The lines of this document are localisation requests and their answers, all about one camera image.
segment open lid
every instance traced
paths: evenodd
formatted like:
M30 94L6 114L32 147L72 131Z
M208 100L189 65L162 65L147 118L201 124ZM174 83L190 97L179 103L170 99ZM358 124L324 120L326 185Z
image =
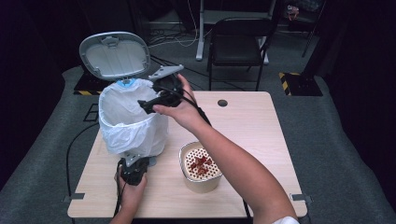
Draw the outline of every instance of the open lid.
M103 80L136 77L149 70L149 49L137 35L109 32L91 35L79 45L87 69Z

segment person's right arm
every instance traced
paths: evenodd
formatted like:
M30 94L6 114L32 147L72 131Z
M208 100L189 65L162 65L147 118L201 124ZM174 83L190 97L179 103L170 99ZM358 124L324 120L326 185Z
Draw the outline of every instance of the person's right arm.
M192 97L188 81L178 77ZM282 217L294 217L295 211L286 192L274 176L256 158L207 124L186 101L178 107L155 105L153 109L168 115L193 133L215 161L224 176L251 207L254 223L272 223Z

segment sleeve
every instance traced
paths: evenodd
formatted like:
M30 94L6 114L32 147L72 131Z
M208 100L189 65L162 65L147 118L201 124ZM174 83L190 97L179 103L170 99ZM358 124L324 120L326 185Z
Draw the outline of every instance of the sleeve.
M283 217L273 224L299 224L299 222L293 217Z

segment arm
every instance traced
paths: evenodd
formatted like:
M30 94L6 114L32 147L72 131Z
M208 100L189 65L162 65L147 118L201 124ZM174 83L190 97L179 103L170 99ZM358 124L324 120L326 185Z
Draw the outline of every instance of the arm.
M179 75L187 93L193 97L188 81ZM216 162L233 188L249 204L255 223L272 223L282 217L297 219L290 199L274 176L257 159L213 129L186 101L178 107L155 105L153 109L168 115L193 133Z
M120 177L120 191L122 191L122 200L120 211L113 217L111 224L131 224L138 206L143 198L143 192L147 185L146 174L143 175L142 181L138 186L126 184Z

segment person's left hand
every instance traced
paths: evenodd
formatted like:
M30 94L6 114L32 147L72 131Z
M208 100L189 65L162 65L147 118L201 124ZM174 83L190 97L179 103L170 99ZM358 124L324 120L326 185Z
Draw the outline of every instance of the person's left hand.
M121 176L119 176L119 181L120 192L122 192L122 199L120 204L121 208L118 215L124 214L127 215L127 217L133 218L137 212L140 202L142 201L143 193L148 183L147 173L143 174L142 181L137 186L125 183Z

